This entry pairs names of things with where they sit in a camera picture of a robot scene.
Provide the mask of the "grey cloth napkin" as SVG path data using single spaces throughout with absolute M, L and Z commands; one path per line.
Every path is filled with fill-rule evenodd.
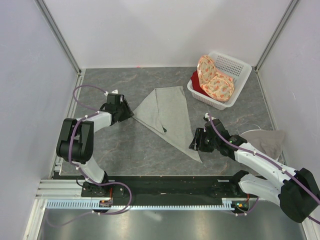
M 182 86 L 155 88 L 133 113 L 136 121 L 194 161 L 202 162 L 198 152 L 189 149 L 194 135 Z

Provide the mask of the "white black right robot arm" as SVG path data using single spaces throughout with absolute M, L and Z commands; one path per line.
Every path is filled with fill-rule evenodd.
M 206 114 L 205 125 L 197 128 L 189 148 L 221 155 L 243 164 L 261 177 L 239 171 L 229 184 L 235 197 L 255 195 L 279 206 L 291 220 L 313 220 L 311 213 L 320 205 L 320 189 L 314 175 L 306 168 L 297 170 L 279 163 L 256 149 L 239 135 L 230 135 L 219 119 Z

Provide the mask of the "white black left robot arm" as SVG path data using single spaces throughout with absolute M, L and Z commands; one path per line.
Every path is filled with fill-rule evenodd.
M 62 122 L 56 154 L 80 171 L 99 197 L 110 191 L 108 174 L 93 157 L 97 131 L 134 116 L 123 94 L 109 93 L 98 111 L 82 118 L 66 118 Z

